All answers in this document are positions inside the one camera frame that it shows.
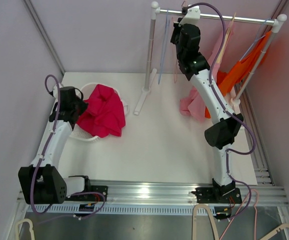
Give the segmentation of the crimson red t shirt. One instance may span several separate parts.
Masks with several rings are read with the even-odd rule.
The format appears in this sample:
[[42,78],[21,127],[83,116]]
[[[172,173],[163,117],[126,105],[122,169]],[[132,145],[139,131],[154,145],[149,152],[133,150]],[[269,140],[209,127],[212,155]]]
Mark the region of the crimson red t shirt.
[[113,88],[97,84],[84,102],[88,104],[87,109],[76,123],[82,130],[100,138],[122,136],[126,118],[120,97]]

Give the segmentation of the pink wire hanger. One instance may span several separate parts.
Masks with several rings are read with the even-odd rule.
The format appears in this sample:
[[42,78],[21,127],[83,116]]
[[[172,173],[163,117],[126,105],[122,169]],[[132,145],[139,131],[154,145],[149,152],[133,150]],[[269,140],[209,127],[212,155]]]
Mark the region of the pink wire hanger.
[[[187,6],[187,1],[183,0],[182,4],[181,4],[181,8]],[[172,26],[174,24],[174,21],[176,21],[176,17],[173,16],[171,17],[171,21],[172,21]],[[176,83],[178,80],[178,67],[177,67],[177,57],[176,57],[176,49],[174,47],[174,45],[171,46],[171,50],[172,50],[172,59],[173,59],[173,82]]]

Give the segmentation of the orange t shirt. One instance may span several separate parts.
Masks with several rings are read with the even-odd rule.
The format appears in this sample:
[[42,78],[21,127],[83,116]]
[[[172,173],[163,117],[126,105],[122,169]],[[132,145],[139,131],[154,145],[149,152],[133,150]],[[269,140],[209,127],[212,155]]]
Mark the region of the orange t shirt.
[[215,64],[212,76],[224,97],[231,92],[235,84],[241,82],[251,72],[271,34],[272,32],[268,31],[265,35],[256,39],[242,56],[242,59],[228,73],[220,71],[220,65],[218,63]]

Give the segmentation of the light blue wire hanger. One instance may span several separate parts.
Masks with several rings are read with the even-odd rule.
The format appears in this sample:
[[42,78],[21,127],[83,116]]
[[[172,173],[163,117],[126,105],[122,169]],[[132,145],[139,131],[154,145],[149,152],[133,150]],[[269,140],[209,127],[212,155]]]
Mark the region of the light blue wire hanger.
[[169,25],[170,25],[169,11],[167,10],[166,15],[165,15],[164,35],[163,35],[163,41],[162,41],[162,47],[161,47],[158,84],[161,83],[161,78],[162,78],[162,74],[164,70],[164,62],[165,62],[165,56],[166,56],[166,51],[167,51],[167,38],[169,35]]

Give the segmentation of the beige wooden hanger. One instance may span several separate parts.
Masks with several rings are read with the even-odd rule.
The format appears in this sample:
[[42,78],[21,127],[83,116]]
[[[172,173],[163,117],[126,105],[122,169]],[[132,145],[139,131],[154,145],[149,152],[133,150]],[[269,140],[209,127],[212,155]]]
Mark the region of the beige wooden hanger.
[[232,27],[233,27],[233,24],[234,24],[234,20],[235,20],[235,17],[236,17],[236,14],[234,14],[231,22],[229,23],[227,29],[226,29],[226,33],[225,33],[225,38],[224,38],[224,43],[223,43],[223,46],[221,47],[221,51],[220,51],[220,54],[218,55],[217,59],[216,59],[216,63],[218,65],[221,64],[222,62],[222,59],[223,59],[223,55],[225,53],[225,50],[226,50],[226,47],[227,47],[227,44],[228,44],[228,41],[229,41],[229,38],[230,38],[230,35],[231,35],[231,31],[232,31]]

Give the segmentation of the white t shirt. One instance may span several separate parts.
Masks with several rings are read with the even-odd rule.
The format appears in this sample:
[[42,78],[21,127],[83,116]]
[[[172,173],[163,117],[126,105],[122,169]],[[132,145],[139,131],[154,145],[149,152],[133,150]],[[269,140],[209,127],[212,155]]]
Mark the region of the white t shirt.
[[128,102],[122,98],[122,96],[120,95],[120,92],[117,89],[114,88],[114,92],[119,96],[120,101],[122,102],[124,116],[126,117],[130,112],[130,106]]

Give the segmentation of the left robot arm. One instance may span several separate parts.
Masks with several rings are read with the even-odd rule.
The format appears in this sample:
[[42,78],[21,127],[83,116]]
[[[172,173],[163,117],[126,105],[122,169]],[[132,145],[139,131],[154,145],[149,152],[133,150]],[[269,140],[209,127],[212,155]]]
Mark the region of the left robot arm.
[[73,194],[86,189],[87,176],[63,178],[58,166],[64,146],[74,130],[79,116],[87,109],[83,95],[76,95],[76,88],[60,88],[60,102],[56,102],[49,116],[50,135],[42,144],[42,151],[29,166],[21,167],[18,179],[27,204],[62,204]]

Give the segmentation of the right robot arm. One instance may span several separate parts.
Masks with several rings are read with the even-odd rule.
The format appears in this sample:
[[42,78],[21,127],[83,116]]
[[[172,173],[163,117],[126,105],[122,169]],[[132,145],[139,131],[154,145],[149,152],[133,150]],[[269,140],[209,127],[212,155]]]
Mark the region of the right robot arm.
[[215,160],[215,177],[212,179],[212,194],[215,199],[227,198],[236,190],[230,176],[228,150],[235,141],[242,121],[242,114],[235,114],[227,104],[213,77],[214,64],[208,64],[199,51],[201,39],[197,21],[200,19],[200,4],[182,8],[183,17],[175,23],[171,43],[175,45],[180,71],[196,88],[207,107],[212,126],[205,130],[204,137],[212,147]]

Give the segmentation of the beige hanger on floor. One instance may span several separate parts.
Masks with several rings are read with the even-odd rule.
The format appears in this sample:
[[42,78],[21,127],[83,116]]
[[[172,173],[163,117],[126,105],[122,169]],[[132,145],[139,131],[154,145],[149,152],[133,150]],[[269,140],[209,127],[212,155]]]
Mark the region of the beige hanger on floor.
[[219,240],[217,225],[208,205],[197,204],[192,210],[192,240]]

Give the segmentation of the beige hanger bottom right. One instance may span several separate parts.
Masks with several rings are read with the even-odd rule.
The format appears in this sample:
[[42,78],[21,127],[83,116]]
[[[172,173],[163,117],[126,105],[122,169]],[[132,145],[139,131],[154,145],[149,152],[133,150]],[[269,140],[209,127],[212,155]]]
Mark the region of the beige hanger bottom right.
[[275,235],[277,235],[278,233],[281,233],[282,231],[285,231],[285,230],[289,230],[289,224],[288,223],[283,223],[283,224],[277,226],[272,231],[270,231],[265,236],[263,236],[260,240],[270,240]]

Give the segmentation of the white perforated plastic basket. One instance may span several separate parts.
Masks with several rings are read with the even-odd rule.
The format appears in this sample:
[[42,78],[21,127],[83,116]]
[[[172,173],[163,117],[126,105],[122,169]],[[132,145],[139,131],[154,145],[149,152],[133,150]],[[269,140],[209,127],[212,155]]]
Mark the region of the white perforated plastic basket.
[[88,83],[81,89],[86,111],[78,118],[70,138],[94,143],[108,136],[121,137],[126,126],[128,103],[117,89],[101,83]]

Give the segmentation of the metal clothes rack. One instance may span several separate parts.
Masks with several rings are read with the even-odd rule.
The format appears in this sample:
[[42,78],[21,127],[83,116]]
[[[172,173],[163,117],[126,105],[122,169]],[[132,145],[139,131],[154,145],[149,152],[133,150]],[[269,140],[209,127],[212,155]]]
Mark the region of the metal clothes rack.
[[156,76],[157,69],[152,68],[152,55],[153,55],[153,45],[154,45],[154,36],[155,36],[155,26],[157,15],[165,14],[166,16],[181,16],[185,20],[191,20],[193,23],[198,22],[199,19],[213,19],[213,20],[224,20],[231,22],[239,23],[251,23],[251,24],[262,24],[271,26],[271,31],[273,34],[277,34],[282,28],[284,22],[287,21],[286,14],[279,14],[276,18],[269,19],[256,19],[256,18],[247,18],[247,17],[236,17],[236,16],[223,16],[219,14],[207,14],[201,13],[199,6],[209,6],[207,3],[195,3],[188,6],[183,6],[181,11],[176,10],[167,10],[160,8],[158,2],[153,1],[151,3],[150,10],[150,29],[149,29],[149,41],[148,41],[148,51],[147,51],[147,62],[146,62],[146,71],[145,71],[145,82],[144,87],[142,88],[142,93],[137,102],[137,105],[133,111],[133,114],[138,116],[142,110],[142,107],[145,103],[145,100],[148,94],[151,92],[151,85],[154,77]]

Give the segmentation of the aluminium mounting rail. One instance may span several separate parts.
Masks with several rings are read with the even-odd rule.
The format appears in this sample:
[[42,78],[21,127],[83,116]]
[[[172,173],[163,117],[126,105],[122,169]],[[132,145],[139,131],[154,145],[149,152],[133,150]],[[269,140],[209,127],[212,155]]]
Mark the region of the aluminium mounting rail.
[[[269,211],[276,208],[284,221],[289,221],[289,201],[283,187],[274,186],[267,171],[256,173],[257,185],[251,188],[258,193],[252,195],[252,207]],[[106,202],[102,214],[140,214],[140,215],[189,215],[198,200],[206,201],[211,209],[227,206],[228,202],[214,203],[207,194],[196,197],[196,188],[209,189],[211,184],[153,183],[89,180],[91,190],[102,193]]]

